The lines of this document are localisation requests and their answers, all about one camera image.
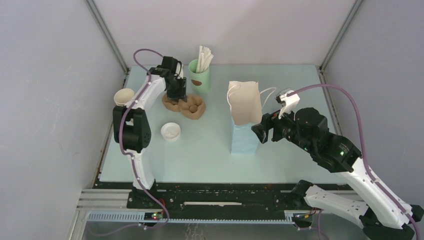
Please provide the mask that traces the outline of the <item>brown pulp cup carrier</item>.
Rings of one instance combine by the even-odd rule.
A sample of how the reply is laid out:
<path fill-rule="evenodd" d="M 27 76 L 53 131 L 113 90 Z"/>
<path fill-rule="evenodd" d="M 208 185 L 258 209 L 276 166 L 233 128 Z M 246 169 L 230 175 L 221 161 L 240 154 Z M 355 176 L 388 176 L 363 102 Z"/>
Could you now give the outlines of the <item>brown pulp cup carrier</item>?
<path fill-rule="evenodd" d="M 199 120 L 206 111 L 205 100 L 196 94 L 187 95 L 186 101 L 183 99 L 173 101 L 168 98 L 167 94 L 164 94 L 161 101 L 167 110 L 182 113 L 191 120 Z"/>

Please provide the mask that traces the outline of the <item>light blue paper bag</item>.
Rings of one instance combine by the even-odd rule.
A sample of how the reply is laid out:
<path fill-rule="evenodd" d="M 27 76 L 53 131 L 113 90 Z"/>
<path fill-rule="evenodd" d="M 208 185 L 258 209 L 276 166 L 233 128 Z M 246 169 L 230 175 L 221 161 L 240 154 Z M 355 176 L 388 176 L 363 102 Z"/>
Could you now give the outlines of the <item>light blue paper bag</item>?
<path fill-rule="evenodd" d="M 228 83 L 226 100 L 232 119 L 230 147 L 232 155 L 256 153 L 260 141 L 251 127 L 261 122 L 263 107 L 276 89 L 272 86 L 260 90 L 256 81 L 233 80 Z"/>

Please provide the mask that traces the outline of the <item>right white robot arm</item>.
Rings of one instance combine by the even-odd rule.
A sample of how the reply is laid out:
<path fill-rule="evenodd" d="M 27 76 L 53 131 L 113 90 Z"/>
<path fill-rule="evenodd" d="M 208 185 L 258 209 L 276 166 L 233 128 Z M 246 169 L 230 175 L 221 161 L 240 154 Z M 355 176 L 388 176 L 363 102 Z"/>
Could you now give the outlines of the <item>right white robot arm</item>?
<path fill-rule="evenodd" d="M 360 196 L 352 200 L 300 180 L 291 191 L 297 209 L 318 208 L 344 218 L 362 229 L 371 240 L 410 240 L 418 237 L 412 226 L 424 210 L 398 198 L 366 169 L 361 151 L 346 137 L 331 133 L 328 120 L 312 107 L 297 112 L 267 113 L 251 130 L 261 143 L 282 139 L 306 151 L 312 160 L 330 173 L 344 178 Z"/>

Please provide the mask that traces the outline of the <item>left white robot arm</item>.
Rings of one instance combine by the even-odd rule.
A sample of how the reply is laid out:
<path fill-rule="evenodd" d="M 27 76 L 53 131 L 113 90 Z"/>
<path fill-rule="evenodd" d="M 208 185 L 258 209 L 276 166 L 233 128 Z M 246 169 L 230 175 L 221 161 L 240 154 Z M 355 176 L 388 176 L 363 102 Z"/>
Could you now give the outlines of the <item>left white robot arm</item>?
<path fill-rule="evenodd" d="M 113 135 L 119 144 L 121 153 L 129 159 L 133 171 L 133 186 L 143 190 L 138 201 L 145 208 L 153 208 L 158 202 L 158 194 L 151 190 L 155 178 L 147 159 L 146 148 L 149 146 L 152 131 L 147 117 L 147 110 L 152 107 L 162 92 L 172 99 L 186 100 L 187 78 L 183 67 L 175 70 L 163 67 L 151 67 L 145 82 L 135 96 L 123 106 L 116 105 L 112 110 Z"/>

